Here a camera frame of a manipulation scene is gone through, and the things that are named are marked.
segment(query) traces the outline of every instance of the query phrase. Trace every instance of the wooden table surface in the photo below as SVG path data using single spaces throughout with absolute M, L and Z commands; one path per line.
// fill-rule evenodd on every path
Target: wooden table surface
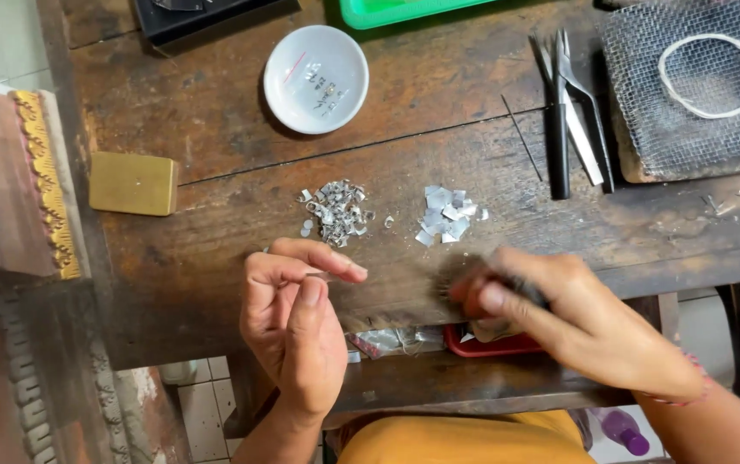
M 282 127 L 260 79 L 289 32 L 344 27 L 338 2 L 302 0 L 295 15 L 161 58 L 143 41 L 129 0 L 57 1 L 39 5 L 58 92 L 76 95 L 66 102 L 79 111 L 75 145 L 84 159 L 106 150 L 181 165 L 175 214 L 104 213 L 103 239 L 92 239 L 105 244 L 110 300 L 101 316 L 115 368 L 239 348 L 244 257 L 299 236 L 309 217 L 295 202 L 299 192 L 342 178 L 365 185 L 362 206 L 377 214 L 367 235 L 339 250 L 370 270 L 361 286 L 333 284 L 346 330 L 458 321 L 432 297 L 437 270 L 500 244 L 579 253 L 623 298 L 740 281 L 740 175 L 619 182 L 605 195 L 573 158 L 572 198 L 550 201 L 533 171 L 501 95 L 544 169 L 544 86 L 527 37 L 566 26 L 577 76 L 606 95 L 595 29 L 606 13 L 588 0 L 488 3 L 348 30 L 366 55 L 370 88 L 351 122 L 320 136 Z M 492 219 L 474 222 L 457 244 L 425 248 L 414 236 L 431 184 L 467 190 Z M 715 216 L 707 195 L 734 208 Z M 382 226 L 388 215 L 391 229 Z

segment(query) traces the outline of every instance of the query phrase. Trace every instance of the white plastic bowl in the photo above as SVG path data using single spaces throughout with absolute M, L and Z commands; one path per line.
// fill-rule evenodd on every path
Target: white plastic bowl
M 306 26 L 278 42 L 264 69 L 272 113 L 303 134 L 335 131 L 364 103 L 370 71 L 361 47 L 330 26 Z

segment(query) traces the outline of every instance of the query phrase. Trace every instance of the black box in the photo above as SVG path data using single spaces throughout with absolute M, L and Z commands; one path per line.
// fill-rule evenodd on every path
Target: black box
M 196 12 L 170 11 L 135 0 L 144 36 L 165 56 L 202 46 L 262 22 L 301 10 L 298 0 L 202 0 Z

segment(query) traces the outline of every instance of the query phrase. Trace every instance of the red string bracelet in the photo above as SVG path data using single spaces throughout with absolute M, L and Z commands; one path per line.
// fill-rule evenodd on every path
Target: red string bracelet
M 690 400 L 690 401 L 676 402 L 676 401 L 663 400 L 662 398 L 658 398 L 655 395 L 651 395 L 645 392 L 642 392 L 642 395 L 647 396 L 648 398 L 656 401 L 657 403 L 663 403 L 664 405 L 667 405 L 667 406 L 688 406 L 688 405 L 694 405 L 695 403 L 701 403 L 702 401 L 705 401 L 708 398 L 708 394 L 710 393 L 710 387 L 714 384 L 714 381 L 713 379 L 710 378 L 710 375 L 708 375 L 708 373 L 705 371 L 705 367 L 703 367 L 702 364 L 699 363 L 699 358 L 697 358 L 696 356 L 690 353 L 685 353 L 685 357 L 687 357 L 688 360 L 691 362 L 691 364 L 693 364 L 693 366 L 699 369 L 699 372 L 702 373 L 703 382 L 705 384 L 702 386 L 702 395 L 699 398 L 695 400 Z

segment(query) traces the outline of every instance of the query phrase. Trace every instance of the orange clothing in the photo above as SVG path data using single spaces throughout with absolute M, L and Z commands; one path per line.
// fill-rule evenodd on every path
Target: orange clothing
M 363 427 L 338 464 L 595 464 L 567 411 L 495 418 L 395 416 Z

